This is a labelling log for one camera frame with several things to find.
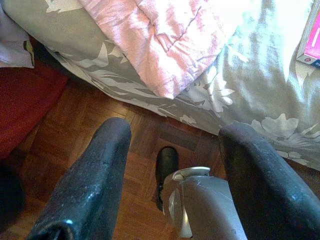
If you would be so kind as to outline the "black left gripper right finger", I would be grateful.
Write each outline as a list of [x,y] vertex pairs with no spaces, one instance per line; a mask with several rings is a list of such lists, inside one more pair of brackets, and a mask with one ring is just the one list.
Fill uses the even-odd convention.
[[249,240],[317,240],[320,201],[252,127],[220,129],[220,155],[236,211]]

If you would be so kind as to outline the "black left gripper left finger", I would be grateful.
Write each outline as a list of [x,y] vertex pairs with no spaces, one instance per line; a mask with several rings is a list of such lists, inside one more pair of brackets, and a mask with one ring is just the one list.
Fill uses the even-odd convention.
[[107,119],[59,180],[27,239],[112,239],[131,136],[126,120]]

